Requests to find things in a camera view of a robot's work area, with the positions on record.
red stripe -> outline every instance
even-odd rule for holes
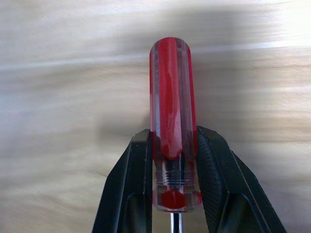
[[[191,100],[191,113],[192,113],[192,131],[193,131],[193,145],[195,155],[198,152],[198,143],[197,143],[197,128],[196,128],[196,118],[195,118],[195,104],[194,104],[194,92],[193,92],[193,79],[192,79],[192,61],[191,61],[191,52],[188,48],[188,69],[189,69],[189,83],[190,83],[190,100]]]
[[[164,38],[158,45],[161,151],[173,160],[182,152],[180,100],[175,38]]]

translucent plastic handle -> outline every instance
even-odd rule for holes
[[[200,202],[194,187],[197,129],[190,49],[181,39],[164,38],[151,49],[150,117],[153,204],[167,212],[192,210]]]

wood grain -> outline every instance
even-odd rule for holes
[[[149,127],[149,49],[192,50],[197,122],[311,232],[309,1],[0,3],[0,232],[91,232],[105,178]],[[154,212],[154,232],[169,218]],[[202,208],[185,232],[206,232]]]

light wood background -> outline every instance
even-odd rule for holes
[[[0,232],[86,233],[105,178],[149,127],[149,49],[192,50],[198,125],[311,232],[309,1],[2,0]],[[169,218],[154,213],[154,232]],[[202,209],[185,232],[206,232]]]

metal shaft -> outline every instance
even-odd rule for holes
[[[183,233],[183,219],[181,213],[171,213],[171,233]]]

